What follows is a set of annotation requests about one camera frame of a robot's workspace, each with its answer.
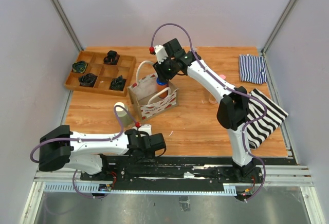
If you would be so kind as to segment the orange spray bottle back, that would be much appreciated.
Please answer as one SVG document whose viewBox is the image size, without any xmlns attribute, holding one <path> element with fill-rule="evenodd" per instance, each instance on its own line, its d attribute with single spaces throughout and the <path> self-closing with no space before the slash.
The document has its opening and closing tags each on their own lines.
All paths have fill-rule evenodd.
<svg viewBox="0 0 329 224">
<path fill-rule="evenodd" d="M 161 92 L 162 90 L 168 87 L 168 83 L 161 81 L 159 78 L 156 79 L 156 83 L 157 83 L 157 92 Z M 159 97 L 161 99 L 164 99 L 167 95 L 168 95 L 168 91 L 166 90 L 163 93 L 161 93 Z"/>
</svg>

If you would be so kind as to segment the clear bottle pink cap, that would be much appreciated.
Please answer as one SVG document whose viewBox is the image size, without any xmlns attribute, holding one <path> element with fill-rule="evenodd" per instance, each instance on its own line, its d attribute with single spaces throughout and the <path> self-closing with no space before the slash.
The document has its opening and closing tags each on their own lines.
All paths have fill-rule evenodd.
<svg viewBox="0 0 329 224">
<path fill-rule="evenodd" d="M 224 74 L 220 74 L 219 77 L 222 78 L 223 80 L 226 79 L 226 76 Z M 211 104 L 216 104 L 217 103 L 216 98 L 211 93 L 209 93 L 209 95 L 208 95 L 208 101 Z"/>
</svg>

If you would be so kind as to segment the blue white striped cloth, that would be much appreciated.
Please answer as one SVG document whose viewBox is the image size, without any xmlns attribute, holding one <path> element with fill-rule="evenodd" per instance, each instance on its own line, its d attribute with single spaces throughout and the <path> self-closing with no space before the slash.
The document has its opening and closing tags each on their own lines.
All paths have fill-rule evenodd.
<svg viewBox="0 0 329 224">
<path fill-rule="evenodd" d="M 239 77 L 241 82 L 258 85 L 267 83 L 264 57 L 240 54 Z"/>
</svg>

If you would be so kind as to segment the black white striped cloth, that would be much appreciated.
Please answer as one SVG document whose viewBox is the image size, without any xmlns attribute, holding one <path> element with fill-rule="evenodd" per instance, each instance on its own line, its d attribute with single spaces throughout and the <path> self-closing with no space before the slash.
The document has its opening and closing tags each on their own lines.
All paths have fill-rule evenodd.
<svg viewBox="0 0 329 224">
<path fill-rule="evenodd" d="M 266 115 L 262 119 L 246 127 L 249 147 L 256 150 L 286 120 L 288 112 L 256 88 L 249 95 L 259 99 L 267 107 Z"/>
</svg>

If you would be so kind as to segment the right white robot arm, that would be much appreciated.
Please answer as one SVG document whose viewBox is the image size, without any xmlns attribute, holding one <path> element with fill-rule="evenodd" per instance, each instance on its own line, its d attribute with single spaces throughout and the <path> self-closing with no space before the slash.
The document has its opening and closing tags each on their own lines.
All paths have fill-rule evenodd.
<svg viewBox="0 0 329 224">
<path fill-rule="evenodd" d="M 248 116 L 248 95 L 244 87 L 236 88 L 219 77 L 196 52 L 185 50 L 177 39 L 164 45 L 151 46 L 150 54 L 157 62 L 154 69 L 162 82 L 173 79 L 179 72 L 201 84 L 219 103 L 216 118 L 228 132 L 233 151 L 233 177 L 244 183 L 255 167 L 247 143 L 244 125 Z"/>
</svg>

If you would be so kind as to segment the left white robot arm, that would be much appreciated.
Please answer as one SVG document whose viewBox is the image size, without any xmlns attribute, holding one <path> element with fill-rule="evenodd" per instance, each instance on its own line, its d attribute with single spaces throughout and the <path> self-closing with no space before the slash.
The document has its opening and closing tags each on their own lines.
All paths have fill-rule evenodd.
<svg viewBox="0 0 329 224">
<path fill-rule="evenodd" d="M 127 155 L 139 162 L 152 160 L 157 151 L 166 149 L 163 134 L 153 134 L 148 124 L 114 134 L 72 132 L 69 125 L 61 125 L 40 138 L 38 164 L 41 172 L 69 168 L 103 181 L 110 175 L 103 155 Z"/>
</svg>

